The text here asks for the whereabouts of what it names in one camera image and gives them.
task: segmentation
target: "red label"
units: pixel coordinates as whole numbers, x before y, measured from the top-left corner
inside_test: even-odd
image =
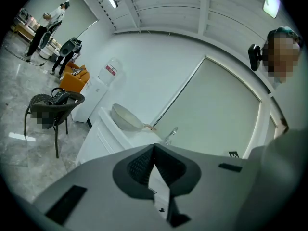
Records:
[[[113,71],[113,70],[111,69],[111,67],[106,66],[106,69],[107,69],[113,76],[116,75],[115,71]]]

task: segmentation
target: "black pants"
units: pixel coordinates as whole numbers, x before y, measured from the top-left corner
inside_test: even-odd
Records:
[[[40,40],[42,39],[44,33],[46,32],[47,32],[47,29],[45,27],[39,26],[30,44],[29,51],[27,53],[28,56],[32,56],[32,54],[35,52],[35,50],[39,46]]]
[[[60,71],[59,71],[59,75],[62,74],[63,70],[65,69],[66,64],[69,62],[69,60],[72,59],[73,55],[74,55],[74,52],[72,51],[71,53],[69,53],[69,54],[65,57],[65,59],[64,59],[64,61],[63,61],[63,63],[62,63],[62,67],[61,67],[61,69],[60,69]],[[60,62],[62,61],[63,58],[64,58],[64,56],[58,56],[58,59],[57,59],[57,61],[55,62],[53,68],[52,68],[53,71],[56,70],[56,67],[60,64]]]

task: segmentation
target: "white shirt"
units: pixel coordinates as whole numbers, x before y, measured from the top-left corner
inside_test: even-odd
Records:
[[[54,11],[49,13],[49,15],[51,16],[51,19],[50,20],[45,20],[43,18],[42,21],[40,22],[40,25],[43,26],[43,27],[52,26],[56,22],[62,21],[62,19],[64,17],[64,13],[65,13],[65,10],[61,9],[60,7],[58,7]]]

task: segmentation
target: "floor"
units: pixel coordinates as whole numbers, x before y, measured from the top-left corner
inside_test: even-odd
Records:
[[[23,55],[27,42],[9,32],[0,48],[0,168],[12,192],[32,202],[44,189],[75,168],[75,159],[89,132],[84,123],[68,118],[59,126],[59,158],[55,155],[53,129],[44,130],[35,119],[27,118],[27,140],[23,136],[24,115],[30,99],[37,94],[50,95],[59,86],[59,79],[51,76],[53,63],[34,66],[18,56]],[[45,62],[36,52],[31,63]]]

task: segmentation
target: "black chair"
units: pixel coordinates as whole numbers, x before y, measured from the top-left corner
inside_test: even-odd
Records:
[[[27,114],[33,115],[38,123],[42,125],[50,125],[55,131],[55,142],[56,142],[56,157],[59,158],[58,154],[58,126],[65,121],[66,134],[67,130],[67,117],[71,111],[84,102],[85,97],[77,92],[68,91],[70,98],[77,100],[76,103],[67,103],[61,105],[49,105],[52,101],[52,97],[47,94],[35,95],[26,110],[25,113],[25,128],[24,136],[26,136],[26,118]]]

